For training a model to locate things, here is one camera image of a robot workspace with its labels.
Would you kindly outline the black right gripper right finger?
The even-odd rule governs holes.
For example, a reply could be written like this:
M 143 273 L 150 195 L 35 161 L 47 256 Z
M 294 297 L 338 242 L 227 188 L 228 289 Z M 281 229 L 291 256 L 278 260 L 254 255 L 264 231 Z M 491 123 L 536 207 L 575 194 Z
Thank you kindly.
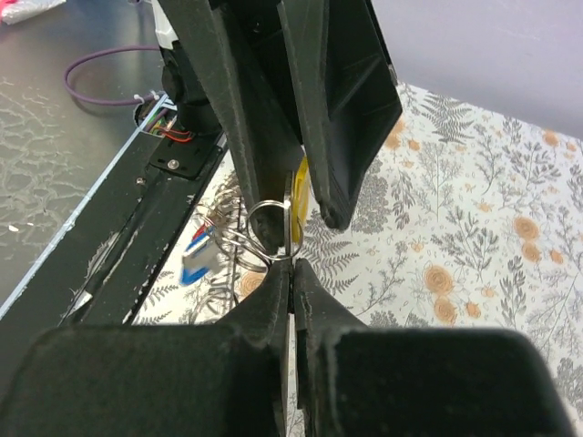
M 571 436 L 534 344 L 512 330 L 366 326 L 311 264 L 293 274 L 297 402 L 309 436 Z

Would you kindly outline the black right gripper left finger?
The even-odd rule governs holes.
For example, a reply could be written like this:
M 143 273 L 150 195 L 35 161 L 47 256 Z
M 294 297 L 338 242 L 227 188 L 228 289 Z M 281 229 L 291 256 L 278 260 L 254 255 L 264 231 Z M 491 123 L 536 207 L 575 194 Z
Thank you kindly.
M 282 436 L 292 266 L 211 324 L 79 326 L 37 339 L 4 436 Z

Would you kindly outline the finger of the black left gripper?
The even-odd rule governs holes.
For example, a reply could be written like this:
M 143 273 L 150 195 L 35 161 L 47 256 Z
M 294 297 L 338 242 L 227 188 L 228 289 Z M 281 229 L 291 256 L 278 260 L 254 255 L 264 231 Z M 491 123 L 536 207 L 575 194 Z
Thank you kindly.
M 315 199 L 347 229 L 366 171 L 402 114 L 370 1 L 281 1 L 278 14 Z
M 292 126 L 226 2 L 164 1 L 161 7 L 226 135 L 250 223 L 268 253 L 284 243 L 283 214 L 256 209 L 282 200 L 302 150 Z

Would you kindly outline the blue tagged key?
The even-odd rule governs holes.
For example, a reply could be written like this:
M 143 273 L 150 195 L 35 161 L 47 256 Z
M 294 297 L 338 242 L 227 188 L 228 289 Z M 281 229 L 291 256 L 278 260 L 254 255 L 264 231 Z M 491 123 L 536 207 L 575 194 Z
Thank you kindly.
M 217 244 L 210 238 L 190 243 L 182 255 L 180 283 L 192 285 L 210 271 L 217 272 L 220 268 L 219 252 Z

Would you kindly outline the white disc with keyrings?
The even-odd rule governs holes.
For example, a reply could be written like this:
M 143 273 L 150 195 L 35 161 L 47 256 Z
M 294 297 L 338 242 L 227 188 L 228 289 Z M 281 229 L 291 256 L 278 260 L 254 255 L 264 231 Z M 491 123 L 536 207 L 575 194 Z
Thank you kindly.
M 293 260 L 300 252 L 304 242 L 304 226 L 300 243 L 292 241 L 295 173 L 289 176 L 282 200 L 265 200 L 257 207 L 244 207 L 239 182 L 231 173 L 210 199 L 196 207 L 200 227 L 212 229 L 205 238 L 217 244 L 220 268 L 189 285 L 194 288 L 190 293 L 194 306 L 189 311 L 189 322 L 216 320 L 225 315 L 260 285 L 275 262 Z M 268 252 L 266 245 L 259 242 L 259 237 L 251 229 L 251 220 L 261 212 L 274 212 L 283 219 L 283 247 L 274 254 Z

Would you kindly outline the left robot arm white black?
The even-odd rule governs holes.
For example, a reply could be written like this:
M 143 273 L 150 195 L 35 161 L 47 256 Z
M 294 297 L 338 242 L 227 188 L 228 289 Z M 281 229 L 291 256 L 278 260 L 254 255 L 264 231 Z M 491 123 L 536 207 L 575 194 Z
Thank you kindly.
M 402 114 L 369 1 L 156 1 L 162 84 L 180 124 L 224 134 L 255 235 L 283 243 L 273 202 L 302 160 L 324 223 L 349 227 Z

